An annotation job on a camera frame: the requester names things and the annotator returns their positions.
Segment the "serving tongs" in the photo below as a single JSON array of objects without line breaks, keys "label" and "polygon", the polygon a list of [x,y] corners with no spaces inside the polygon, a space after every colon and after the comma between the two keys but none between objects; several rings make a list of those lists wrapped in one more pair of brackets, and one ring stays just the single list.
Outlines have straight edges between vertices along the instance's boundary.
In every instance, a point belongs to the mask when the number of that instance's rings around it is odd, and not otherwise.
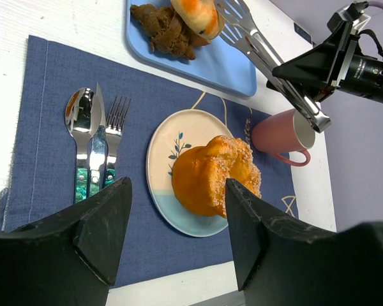
[{"label": "serving tongs", "polygon": [[331,119],[325,115],[300,84],[273,76],[273,69],[283,63],[256,26],[250,9],[242,0],[214,0],[217,11],[226,20],[220,37],[240,50],[261,73],[306,118],[312,128],[323,132]]}]

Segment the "mug handle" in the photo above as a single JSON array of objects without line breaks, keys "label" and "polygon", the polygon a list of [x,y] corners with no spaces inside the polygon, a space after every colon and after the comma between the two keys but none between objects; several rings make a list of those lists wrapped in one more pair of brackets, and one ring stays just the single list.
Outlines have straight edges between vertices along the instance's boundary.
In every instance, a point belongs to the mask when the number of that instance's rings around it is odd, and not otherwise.
[{"label": "mug handle", "polygon": [[291,161],[289,158],[283,157],[279,154],[273,154],[273,156],[278,158],[280,161],[283,161],[284,163],[290,164],[291,166],[302,167],[309,164],[309,162],[311,161],[311,154],[309,154],[308,150],[305,149],[305,150],[300,150],[298,152],[305,155],[306,160],[303,163],[297,163],[296,161]]}]

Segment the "silverware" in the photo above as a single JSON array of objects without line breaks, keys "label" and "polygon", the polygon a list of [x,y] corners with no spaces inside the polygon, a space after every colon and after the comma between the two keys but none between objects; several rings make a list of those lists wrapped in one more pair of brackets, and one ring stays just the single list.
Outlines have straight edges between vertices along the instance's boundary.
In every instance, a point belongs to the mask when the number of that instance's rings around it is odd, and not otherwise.
[{"label": "silverware", "polygon": [[325,115],[300,84],[293,84],[273,76],[273,69],[283,60],[255,25],[250,9],[242,0],[214,0],[218,12],[226,20],[220,36],[237,48],[265,75],[288,101],[319,133],[331,125]]},{"label": "silverware", "polygon": [[101,121],[98,130],[92,138],[91,155],[89,156],[89,196],[100,190],[101,166],[105,164],[105,104],[102,90],[96,84],[96,101],[100,104]]},{"label": "silverware", "polygon": [[75,201],[87,198],[87,144],[100,125],[100,104],[89,88],[81,88],[70,98],[65,110],[65,124],[77,144]]},{"label": "silverware", "polygon": [[119,100],[116,108],[115,104],[117,96],[115,97],[112,108],[107,117],[107,128],[105,130],[107,135],[108,144],[108,158],[107,158],[107,171],[105,172],[104,187],[107,187],[111,183],[115,182],[115,163],[117,157],[117,148],[119,142],[121,142],[123,133],[123,124],[126,119],[126,115],[129,110],[131,99],[125,98],[122,103],[122,97]]}]

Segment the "blue placemat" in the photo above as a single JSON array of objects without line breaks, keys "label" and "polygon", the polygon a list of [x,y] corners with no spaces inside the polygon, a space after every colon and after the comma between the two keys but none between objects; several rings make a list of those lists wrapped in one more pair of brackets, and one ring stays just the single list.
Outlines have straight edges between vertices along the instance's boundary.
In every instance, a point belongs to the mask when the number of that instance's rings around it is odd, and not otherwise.
[{"label": "blue placemat", "polygon": [[[116,286],[231,261],[228,230],[207,238],[180,234],[157,212],[146,185],[146,150],[154,130],[170,114],[191,108],[202,92],[33,36],[0,230],[14,230],[72,204],[75,142],[64,126],[64,111],[72,93],[80,87],[95,88],[96,82],[103,88],[107,110],[116,94],[132,98],[116,165],[117,176],[128,176],[133,184]],[[267,117],[230,101],[226,104],[228,127],[242,139]],[[219,97],[206,94],[197,108],[224,118]],[[297,216],[290,166],[259,152],[254,156],[262,172],[263,199],[284,211],[293,200],[291,209]]]},{"label": "blue placemat", "polygon": [[168,69],[171,73],[179,73],[203,81],[240,96],[253,96],[257,91],[255,67],[250,60],[236,48],[229,46],[220,37],[201,48],[195,48],[196,59],[184,61],[157,50],[151,52],[149,38],[139,26],[139,22],[130,17],[132,4],[150,3],[157,8],[169,6],[169,0],[128,0],[126,2],[125,38],[134,54],[148,64]]}]

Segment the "spoon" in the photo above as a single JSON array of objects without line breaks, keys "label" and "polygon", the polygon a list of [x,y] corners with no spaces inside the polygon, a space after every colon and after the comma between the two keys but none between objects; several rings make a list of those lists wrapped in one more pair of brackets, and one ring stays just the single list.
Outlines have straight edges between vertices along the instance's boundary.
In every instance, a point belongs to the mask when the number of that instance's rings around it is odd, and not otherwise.
[{"label": "spoon", "polygon": [[67,130],[77,144],[77,172],[75,177],[75,201],[87,198],[87,144],[101,122],[101,106],[90,88],[81,88],[70,98],[65,110]]}]

